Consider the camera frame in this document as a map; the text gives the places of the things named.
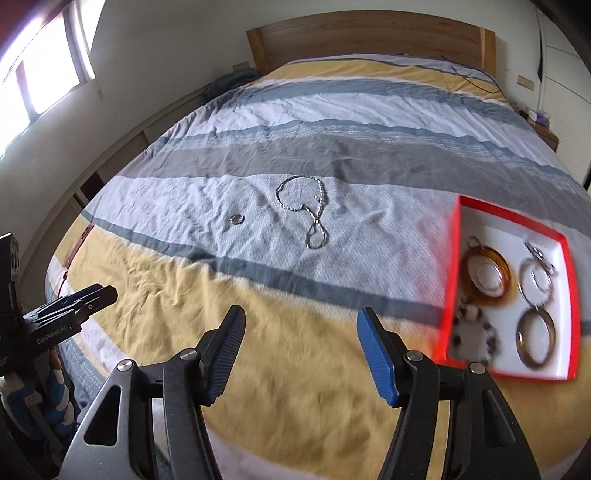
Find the chain necklace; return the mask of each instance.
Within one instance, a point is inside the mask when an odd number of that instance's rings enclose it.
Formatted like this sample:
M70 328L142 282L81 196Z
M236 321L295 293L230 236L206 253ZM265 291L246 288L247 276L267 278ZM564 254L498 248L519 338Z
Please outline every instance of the chain necklace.
M292 180L295 180L295 179L310 179L310 180L314 180L318 184L318 189L320 191L320 194L317 197L315 197L318 200L318 208L316 209L315 213L305 203L302 203L299 208L291 208L291 207L286 206L281 201L279 194L283 191L283 188L285 188L285 185L287 185L289 182L291 182ZM327 204L327 198L326 198L326 190L324 189L324 184L322 183L322 181L320 179L318 179L316 177L310 177L308 175L293 175L293 176L283 180L279 184L279 186L275 189L275 198L279 202L279 205L281 205L281 207L283 207L285 210L289 210L290 212L301 212L302 210L305 210L312 217L312 225L310 226L310 228L306 232L306 248L309 248L310 250L317 250L317 249L326 245L326 242L328 242L328 239L329 239L329 234L326 231L326 229L324 228L324 226L322 225L322 223L320 223L320 217L322 215L322 212L324 211L324 207ZM311 237L316 232L318 232L318 230L320 230L322 232L322 241L318 245L312 245L310 243Z

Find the bangle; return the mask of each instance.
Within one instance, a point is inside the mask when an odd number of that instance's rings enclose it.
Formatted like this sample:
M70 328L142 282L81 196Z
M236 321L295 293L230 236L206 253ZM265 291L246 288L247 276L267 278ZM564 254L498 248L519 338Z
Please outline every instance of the bangle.
M537 362L531 357L524 340L525 325L535 316L539 316L544 321L546 329L548 330L548 337L550 338L548 352L541 362ZM552 317L548 311L542 307L532 307L529 310L526 310L517 324L517 334L515 335L515 341L517 343L517 353L519 353L519 358L521 358L521 361L526 366L532 370L538 370L548 363L552 357L552 354L554 353L554 348L556 347L556 328L554 327L554 321L552 320Z

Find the closet door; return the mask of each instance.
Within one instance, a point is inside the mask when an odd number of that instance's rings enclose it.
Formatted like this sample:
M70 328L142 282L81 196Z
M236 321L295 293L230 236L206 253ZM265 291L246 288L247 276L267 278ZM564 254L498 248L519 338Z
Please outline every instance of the closet door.
M540 14L544 80L540 108L560 139L556 154L583 184L591 164L591 73L572 45Z

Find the yellow stripe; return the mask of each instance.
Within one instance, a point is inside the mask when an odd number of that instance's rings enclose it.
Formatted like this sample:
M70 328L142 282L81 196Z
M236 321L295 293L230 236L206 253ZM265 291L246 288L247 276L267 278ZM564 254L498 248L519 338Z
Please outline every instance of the yellow stripe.
M264 287L162 257L97 227L76 255L69 281L75 290L95 282L117 288L117 304L96 321L141 364L194 346L230 305L241 305L246 335L226 392L205 409L208 425L272 462L335 479L377 477L398 414L375 391L354 312L335 321L321 307L289 303ZM430 353L429 336L402 336L409 348ZM499 381L542 468L588 438L589 365L591 348L584 345L575 382ZM440 409L430 479L441 472L447 418Z
M499 88L485 80L470 78L468 82L461 75L454 73L415 66L400 67L371 60L319 60L284 65L253 82L251 87L267 80L300 80L307 77L394 77L398 80L431 85L449 92L469 93L483 100L508 103Z

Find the striped duvet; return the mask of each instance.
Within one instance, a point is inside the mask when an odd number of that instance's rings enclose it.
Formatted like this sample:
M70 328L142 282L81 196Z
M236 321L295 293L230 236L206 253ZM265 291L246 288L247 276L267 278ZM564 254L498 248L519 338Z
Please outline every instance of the striped duvet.
M310 216L275 198L292 175L325 186L329 240L318 250L305 245ZM315 208L317 191L297 179L282 200ZM458 194L534 217L573 251L584 319L577 380L499 380L540 469L557 472L591 432L591 202L491 77L445 60L288 64L191 113L112 179L47 274L50 297L93 283L119 292L62 344L79 403L119 360L165 361L240 304L245 339L225 394L204 412L222 475L376 478L397 413L376 394L356 311L372 306L409 348L431 352ZM241 225L229 221L237 213ZM443 464L440 410L429 478Z

